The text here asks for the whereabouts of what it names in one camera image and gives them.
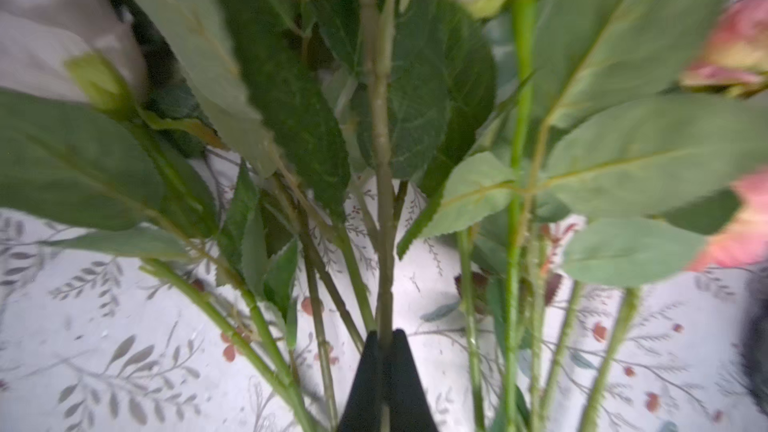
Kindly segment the floral patterned table mat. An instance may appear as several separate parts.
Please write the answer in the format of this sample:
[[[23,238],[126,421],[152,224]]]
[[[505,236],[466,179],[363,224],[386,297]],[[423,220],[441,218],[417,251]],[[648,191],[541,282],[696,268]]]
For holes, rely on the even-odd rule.
[[[219,328],[139,261],[43,247],[79,233],[1,210],[1,431],[301,431]],[[302,262],[295,360],[310,412],[327,423]],[[441,431],[474,425],[458,272],[457,253],[432,239],[412,246],[395,278],[395,324]],[[646,288],[612,362],[598,431],[767,431],[740,360],[765,279],[757,266]],[[359,354],[318,285],[341,411]],[[582,294],[548,431],[578,430],[622,295]]]

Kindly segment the white peony flower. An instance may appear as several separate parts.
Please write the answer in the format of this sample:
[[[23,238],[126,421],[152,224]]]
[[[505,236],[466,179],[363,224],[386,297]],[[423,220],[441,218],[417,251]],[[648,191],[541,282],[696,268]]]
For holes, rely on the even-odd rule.
[[[550,187],[549,157],[585,120],[610,107],[682,90],[682,74],[703,51],[728,0],[453,0],[464,14],[450,32],[453,115],[438,160],[420,189],[427,208],[400,239],[452,237],[464,310],[476,313],[473,261],[490,252],[484,291],[496,300],[503,356],[496,423],[542,428],[557,384],[541,371],[545,286],[552,255],[572,280],[619,289],[613,335],[592,383],[580,429],[598,422],[611,362],[640,305],[642,289],[575,279],[567,249],[591,225]]]

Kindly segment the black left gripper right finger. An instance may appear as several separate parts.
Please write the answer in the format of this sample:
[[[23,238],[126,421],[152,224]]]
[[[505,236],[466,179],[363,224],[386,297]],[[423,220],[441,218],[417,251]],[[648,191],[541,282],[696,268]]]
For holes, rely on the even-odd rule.
[[[437,432],[417,367],[402,329],[393,332],[384,362],[384,397],[393,432]]]

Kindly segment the light pink rose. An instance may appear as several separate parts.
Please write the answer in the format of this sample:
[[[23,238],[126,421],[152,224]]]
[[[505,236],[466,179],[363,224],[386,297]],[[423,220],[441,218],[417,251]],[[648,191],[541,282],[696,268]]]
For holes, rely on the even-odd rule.
[[[361,75],[368,104],[363,138],[376,172],[379,260],[377,330],[393,335],[398,200],[393,183],[425,169],[447,140],[451,107],[448,42],[443,18],[462,17],[453,0],[319,0],[336,19],[352,19],[351,67]],[[280,154],[303,188],[333,219],[343,215],[351,180],[340,125],[309,68],[278,29],[271,0],[219,0],[240,78]]]

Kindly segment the pink peony spray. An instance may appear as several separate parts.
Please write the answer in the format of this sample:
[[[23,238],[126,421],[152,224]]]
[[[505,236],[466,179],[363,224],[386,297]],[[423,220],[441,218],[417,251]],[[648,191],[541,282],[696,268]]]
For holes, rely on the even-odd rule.
[[[592,221],[566,252],[575,279],[628,288],[766,256],[767,115],[714,88],[766,86],[767,0],[731,3],[681,83],[595,114],[551,153],[551,190]]]

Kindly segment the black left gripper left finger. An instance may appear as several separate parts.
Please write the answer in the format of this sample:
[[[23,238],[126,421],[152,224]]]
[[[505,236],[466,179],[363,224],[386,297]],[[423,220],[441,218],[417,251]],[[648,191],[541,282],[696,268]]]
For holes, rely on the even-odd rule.
[[[381,428],[383,352],[378,333],[371,331],[356,369],[338,432],[376,432]]]

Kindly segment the white blue rose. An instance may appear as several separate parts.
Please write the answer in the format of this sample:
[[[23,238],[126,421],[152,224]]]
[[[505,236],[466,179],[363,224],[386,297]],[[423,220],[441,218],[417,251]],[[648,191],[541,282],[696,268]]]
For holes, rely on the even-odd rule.
[[[142,125],[145,60],[109,0],[1,0],[1,205],[75,228],[209,237],[210,193]]]

